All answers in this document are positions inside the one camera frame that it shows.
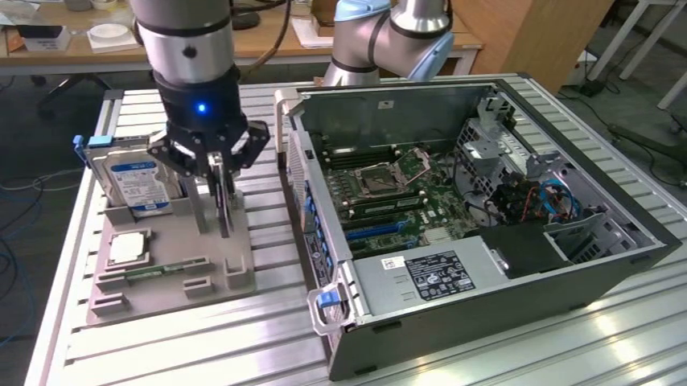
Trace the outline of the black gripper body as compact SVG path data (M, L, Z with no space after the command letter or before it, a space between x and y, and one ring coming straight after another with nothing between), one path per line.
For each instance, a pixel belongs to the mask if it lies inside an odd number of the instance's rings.
M165 146L181 145L197 153L228 153L245 130L238 100L240 71L232 66L214 80L189 84L165 80L153 72L168 117Z

